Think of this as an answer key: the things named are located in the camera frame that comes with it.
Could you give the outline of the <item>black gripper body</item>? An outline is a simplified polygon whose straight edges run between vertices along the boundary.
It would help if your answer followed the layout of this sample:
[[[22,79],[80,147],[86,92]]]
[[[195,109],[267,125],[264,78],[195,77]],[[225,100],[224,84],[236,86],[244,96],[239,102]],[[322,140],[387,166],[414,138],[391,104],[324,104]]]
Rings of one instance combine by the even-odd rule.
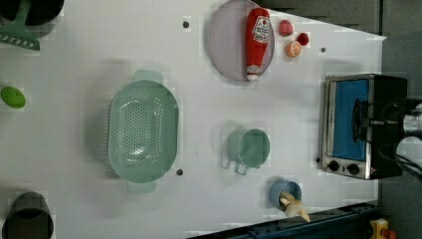
[[[381,109],[379,119],[371,118],[369,110],[372,106],[381,104],[381,101],[369,103],[368,101],[356,100],[352,109],[351,134],[354,142],[367,141],[367,132],[374,126],[403,126],[404,103],[400,101],[386,100],[385,106]],[[387,118],[384,113],[388,108],[395,108],[392,117]]]

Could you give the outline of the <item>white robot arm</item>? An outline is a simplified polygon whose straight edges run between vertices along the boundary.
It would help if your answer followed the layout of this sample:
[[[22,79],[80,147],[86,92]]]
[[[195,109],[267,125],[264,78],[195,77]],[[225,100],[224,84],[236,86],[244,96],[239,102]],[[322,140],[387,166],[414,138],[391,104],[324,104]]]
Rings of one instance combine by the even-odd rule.
[[[365,141],[381,161],[394,162],[401,170],[420,177],[421,166],[397,152],[404,139],[421,138],[421,101],[385,100],[375,103],[356,100],[352,111],[352,139]]]

